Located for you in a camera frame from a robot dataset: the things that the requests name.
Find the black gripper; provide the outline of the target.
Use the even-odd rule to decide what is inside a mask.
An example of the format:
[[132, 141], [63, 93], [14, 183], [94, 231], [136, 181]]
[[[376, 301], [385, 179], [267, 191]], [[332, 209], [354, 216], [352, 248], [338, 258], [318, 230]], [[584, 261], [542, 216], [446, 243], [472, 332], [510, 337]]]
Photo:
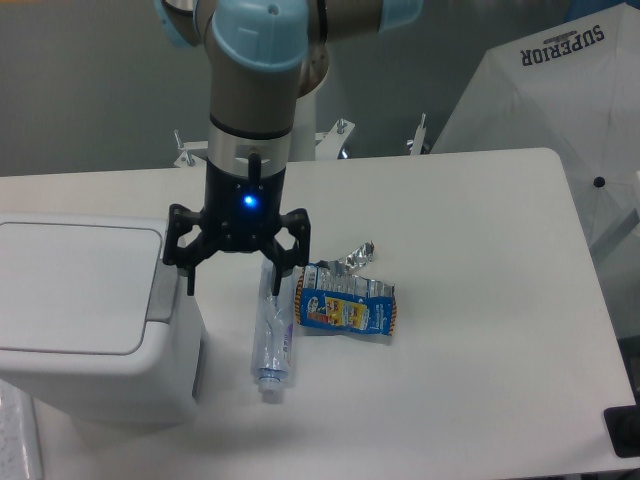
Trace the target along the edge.
[[[217, 252], [262, 252], [272, 263], [273, 296], [279, 295], [284, 277], [309, 263], [310, 218], [304, 208], [280, 214], [284, 182], [284, 171], [252, 183], [208, 163], [202, 210], [177, 203], [169, 206], [162, 261], [186, 277], [188, 296], [195, 294], [196, 268]], [[195, 227], [200, 233], [182, 245]], [[276, 238], [282, 229], [293, 239], [288, 249]]]

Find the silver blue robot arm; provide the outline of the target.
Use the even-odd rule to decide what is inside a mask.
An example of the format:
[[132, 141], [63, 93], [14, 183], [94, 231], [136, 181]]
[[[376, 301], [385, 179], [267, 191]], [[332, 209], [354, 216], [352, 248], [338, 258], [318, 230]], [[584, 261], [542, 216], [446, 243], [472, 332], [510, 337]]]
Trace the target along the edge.
[[315, 47], [417, 19], [419, 1], [158, 1], [168, 38], [211, 65], [204, 203], [168, 213], [166, 265], [194, 280], [218, 252], [262, 253], [271, 290], [308, 263], [311, 224], [280, 210], [296, 104]]

